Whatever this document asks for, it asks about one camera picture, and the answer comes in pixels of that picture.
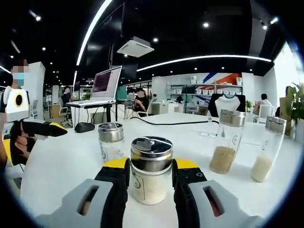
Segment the glass jar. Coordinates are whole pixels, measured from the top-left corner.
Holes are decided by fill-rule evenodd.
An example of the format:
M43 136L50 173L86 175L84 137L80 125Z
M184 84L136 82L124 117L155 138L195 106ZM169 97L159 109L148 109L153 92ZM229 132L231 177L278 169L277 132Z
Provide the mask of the glass jar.
M172 153L167 139L148 136L133 140L130 189L138 202L155 205L165 199L172 186Z
M98 138L104 163L124 155L124 130L120 123L103 123L98 126Z
M245 122L245 113L222 109L218 134L210 169L217 173L227 173L238 152Z
M263 142L256 162L251 169L251 178L256 182L264 182L276 161L281 149L286 129L286 120L268 116L263 132Z

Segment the air conditioner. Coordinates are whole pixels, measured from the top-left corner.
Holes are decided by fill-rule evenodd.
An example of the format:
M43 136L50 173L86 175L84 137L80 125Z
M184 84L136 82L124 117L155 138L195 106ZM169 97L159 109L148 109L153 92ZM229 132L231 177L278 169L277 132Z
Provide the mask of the air conditioner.
M154 49L150 47L149 42L133 37L133 39L129 40L120 49L118 49L117 53L140 57L152 51L154 51Z

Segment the ceiling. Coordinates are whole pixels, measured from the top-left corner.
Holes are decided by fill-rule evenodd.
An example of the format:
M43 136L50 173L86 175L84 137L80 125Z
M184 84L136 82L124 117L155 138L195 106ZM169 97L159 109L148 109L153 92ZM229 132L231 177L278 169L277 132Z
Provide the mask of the ceiling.
M103 46L95 56L94 64L98 64L97 68L87 69L90 66L86 65L85 55L80 66L76 66L82 41L102 0L78 0L77 4L71 0L22 2L10 0L15 16L10 19L1 18L5 31L0 43L1 66L10 69L10 56L17 53L10 42L13 40L29 63L41 61L46 67L45 88L60 83L72 85L76 70L76 81L80 80L84 85L88 78L94 77L97 69L102 71L108 68L109 45ZM179 58L221 54L250 55L274 60L285 41L280 23L268 26L267 30L263 29L262 23L269 24L275 16L252 0L187 0L187 4L173 0L125 2L129 22L124 30L128 35L119 37L116 41L115 65L137 62L138 68L143 68ZM99 22L122 3L122 0L113 0ZM41 16L41 21L36 21L29 10ZM203 27L204 22L209 23L208 28ZM150 42L155 50L140 58L124 57L116 53L130 35ZM153 38L158 38L158 42L153 42ZM263 76L271 67L272 63L239 58L190 60L143 70L132 81L138 81L139 78L151 79L152 74L167 76L249 72ZM8 86L10 75L0 70L0 77L0 86ZM121 81L123 84L129 83L127 78Z

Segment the spice shaker lid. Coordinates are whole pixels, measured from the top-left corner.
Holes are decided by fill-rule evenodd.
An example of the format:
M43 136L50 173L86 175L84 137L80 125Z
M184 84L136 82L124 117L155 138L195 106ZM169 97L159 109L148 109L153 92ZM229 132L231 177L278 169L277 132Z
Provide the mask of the spice shaker lid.
M286 123L287 121L284 119L280 119L275 116L268 116L266 120L265 128L275 133L284 134Z
M139 137L131 144L131 163L143 171L162 171L172 163L172 147L161 137Z
M219 122L232 127L244 126L246 114L239 111L229 111L222 109L220 112Z
M99 140L106 143L119 142L124 139L123 126L120 123L102 123L98 126Z

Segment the laptop screen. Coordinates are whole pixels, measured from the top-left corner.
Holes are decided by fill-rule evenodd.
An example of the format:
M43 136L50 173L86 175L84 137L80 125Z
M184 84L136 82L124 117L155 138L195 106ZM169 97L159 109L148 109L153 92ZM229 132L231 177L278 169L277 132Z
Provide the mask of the laptop screen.
M121 69L118 66L96 74L91 97L115 97Z

